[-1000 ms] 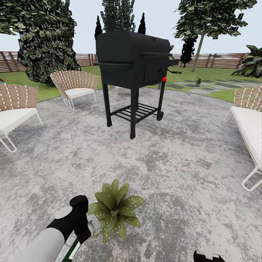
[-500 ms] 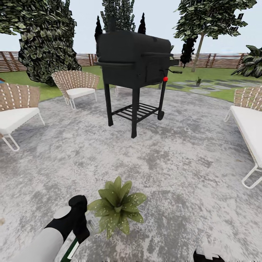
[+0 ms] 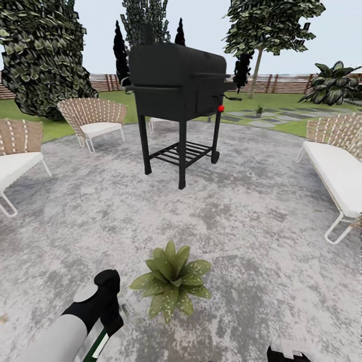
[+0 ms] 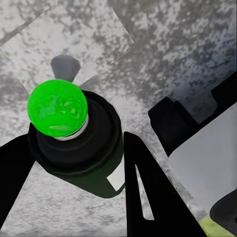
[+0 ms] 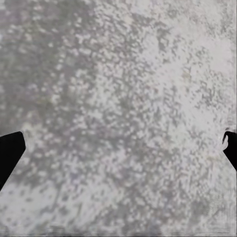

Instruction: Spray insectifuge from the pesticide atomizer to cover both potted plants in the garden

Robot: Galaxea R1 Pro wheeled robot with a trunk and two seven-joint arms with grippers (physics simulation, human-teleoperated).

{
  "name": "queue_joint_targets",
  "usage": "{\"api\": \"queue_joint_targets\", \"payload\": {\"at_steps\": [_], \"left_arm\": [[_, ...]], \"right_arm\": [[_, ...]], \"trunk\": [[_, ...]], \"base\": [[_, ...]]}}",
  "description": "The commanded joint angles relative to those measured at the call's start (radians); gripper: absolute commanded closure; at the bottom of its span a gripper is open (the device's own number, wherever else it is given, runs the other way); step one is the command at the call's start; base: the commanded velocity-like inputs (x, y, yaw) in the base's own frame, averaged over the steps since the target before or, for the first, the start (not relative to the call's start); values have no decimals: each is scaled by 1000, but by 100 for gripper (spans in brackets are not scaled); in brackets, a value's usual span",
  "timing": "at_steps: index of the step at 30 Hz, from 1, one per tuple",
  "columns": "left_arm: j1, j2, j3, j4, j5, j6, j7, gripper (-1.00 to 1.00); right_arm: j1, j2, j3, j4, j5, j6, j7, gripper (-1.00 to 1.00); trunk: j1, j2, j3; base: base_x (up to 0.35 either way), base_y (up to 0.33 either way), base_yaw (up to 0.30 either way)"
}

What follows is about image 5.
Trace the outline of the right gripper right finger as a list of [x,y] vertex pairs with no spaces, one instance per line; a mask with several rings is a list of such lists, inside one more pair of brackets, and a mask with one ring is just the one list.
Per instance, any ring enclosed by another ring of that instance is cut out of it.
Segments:
[[226,131],[216,143],[216,149],[223,151],[237,171],[237,133]]

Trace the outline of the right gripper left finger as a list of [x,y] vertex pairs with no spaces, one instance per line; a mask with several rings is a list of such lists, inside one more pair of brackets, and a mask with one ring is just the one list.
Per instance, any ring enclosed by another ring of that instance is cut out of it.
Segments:
[[21,131],[0,137],[0,191],[26,150]]

